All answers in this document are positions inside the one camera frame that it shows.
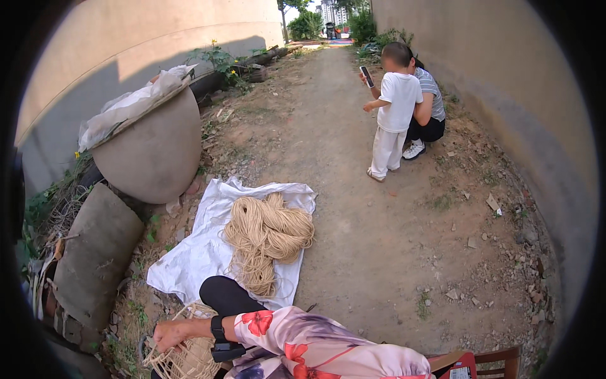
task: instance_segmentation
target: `sandal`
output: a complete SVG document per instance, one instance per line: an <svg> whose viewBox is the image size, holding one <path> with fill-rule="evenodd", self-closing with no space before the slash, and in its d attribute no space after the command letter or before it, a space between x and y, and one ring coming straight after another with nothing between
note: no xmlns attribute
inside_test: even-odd
<svg viewBox="0 0 606 379"><path fill-rule="evenodd" d="M373 176L373 171L370 167L368 168L368 170L366 170L366 175L370 176L371 179L374 179L379 183L383 183L383 180L385 180L385 178L379 179L376 176Z"/></svg>

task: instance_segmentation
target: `white pants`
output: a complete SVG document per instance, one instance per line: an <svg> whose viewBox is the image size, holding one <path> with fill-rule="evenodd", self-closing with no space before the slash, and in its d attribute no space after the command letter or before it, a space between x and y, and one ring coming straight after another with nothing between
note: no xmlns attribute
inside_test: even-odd
<svg viewBox="0 0 606 379"><path fill-rule="evenodd" d="M381 179L387 175L387 169L396 170L400 167L406 132L407 130L391 133L377 127L373 144L373 162L370 166L373 176Z"/></svg>

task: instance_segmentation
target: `white t-shirt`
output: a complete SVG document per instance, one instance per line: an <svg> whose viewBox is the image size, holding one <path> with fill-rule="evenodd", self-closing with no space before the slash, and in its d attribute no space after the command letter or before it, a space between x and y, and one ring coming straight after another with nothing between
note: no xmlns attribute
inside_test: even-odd
<svg viewBox="0 0 606 379"><path fill-rule="evenodd" d="M379 108L377 122L386 132L408 130L416 102L423 102L419 80L414 75L388 72L381 81L380 100L391 104Z"/></svg>

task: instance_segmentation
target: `sky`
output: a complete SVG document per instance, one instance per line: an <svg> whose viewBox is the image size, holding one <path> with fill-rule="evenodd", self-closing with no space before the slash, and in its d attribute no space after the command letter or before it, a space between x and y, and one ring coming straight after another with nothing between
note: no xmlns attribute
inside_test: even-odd
<svg viewBox="0 0 606 379"><path fill-rule="evenodd" d="M311 11L311 12L315 12L316 11L316 5L320 5L320 0L318 0L318 3L315 4L315 2L310 2L307 5L307 10ZM288 12L286 12L286 15L284 15L284 18L286 19L286 24L288 25L288 23L292 20L294 20L295 18L299 17L299 11L296 10L295 8L291 8L288 10Z"/></svg>

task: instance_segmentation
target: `concrete wall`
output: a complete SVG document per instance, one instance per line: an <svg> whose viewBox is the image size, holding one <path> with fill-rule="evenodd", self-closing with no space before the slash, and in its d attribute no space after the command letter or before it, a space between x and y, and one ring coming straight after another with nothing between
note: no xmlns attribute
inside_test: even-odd
<svg viewBox="0 0 606 379"><path fill-rule="evenodd" d="M182 64L212 39L233 56L281 44L280 21L275 0L86 0L74 6L42 53L19 112L15 144L23 152L27 195L63 177L75 159L80 122L107 101Z"/></svg>
<svg viewBox="0 0 606 379"><path fill-rule="evenodd" d="M379 32L415 34L419 59L520 168L560 261L566 322L593 257L599 186L587 109L554 37L523 0L373 0L372 9Z"/></svg>

